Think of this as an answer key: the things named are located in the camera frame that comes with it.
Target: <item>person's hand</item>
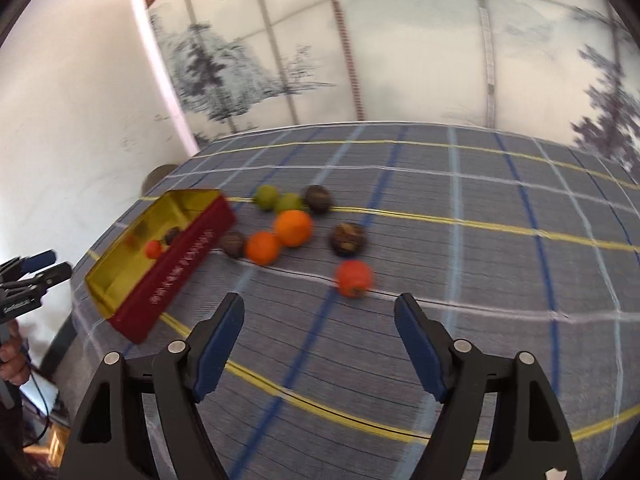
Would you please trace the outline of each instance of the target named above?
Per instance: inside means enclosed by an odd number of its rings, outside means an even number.
[[[20,386],[29,379],[27,358],[20,351],[22,336],[18,332],[18,322],[12,319],[7,323],[11,339],[0,346],[0,377],[11,384]]]

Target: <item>wall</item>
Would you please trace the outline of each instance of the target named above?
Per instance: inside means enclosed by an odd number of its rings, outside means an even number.
[[[142,0],[32,0],[2,46],[0,260],[53,248],[75,263],[149,171],[186,159],[143,12]],[[36,361],[70,307],[60,285],[20,319]]]
[[[640,52],[606,0],[155,0],[149,14],[191,127],[208,139],[364,118],[569,144],[572,123],[602,112],[586,91],[607,72],[580,51],[618,61],[634,95],[640,86]],[[207,59],[217,84],[196,69]]]

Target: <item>box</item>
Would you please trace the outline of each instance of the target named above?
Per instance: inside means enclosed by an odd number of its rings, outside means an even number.
[[[85,281],[100,314],[140,344],[191,273],[236,216],[218,190],[167,191],[110,245]],[[181,228],[157,260],[145,256],[149,240]]]

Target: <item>white wall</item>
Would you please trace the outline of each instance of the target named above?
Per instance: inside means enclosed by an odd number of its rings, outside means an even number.
[[[1,261],[75,263],[149,171],[186,159],[136,18],[148,40],[142,0],[33,0],[0,49]],[[20,318],[36,361],[70,306],[60,285]]]

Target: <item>black cable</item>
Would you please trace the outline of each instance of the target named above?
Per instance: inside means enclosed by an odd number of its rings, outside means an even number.
[[[31,370],[31,366],[29,366],[29,364],[27,364],[27,366],[29,367],[29,375],[31,376],[31,379],[33,380],[33,384],[35,384],[36,389],[37,389],[38,393],[40,394],[40,398],[42,399],[42,403],[44,404],[44,409],[47,411],[47,413],[46,413],[44,429],[39,434],[39,436],[36,437],[36,439],[34,439],[32,442],[22,446],[23,449],[25,447],[29,447],[29,446],[33,446],[34,444],[37,444],[40,441],[40,439],[45,435],[45,433],[47,433],[47,430],[49,429],[49,426],[51,425],[51,419],[49,417],[49,411],[50,410],[49,410],[49,407],[47,406],[47,401],[44,399],[44,395],[42,394],[42,391],[40,390],[40,387],[38,386],[38,381],[36,381],[36,378],[33,375],[33,371]]]

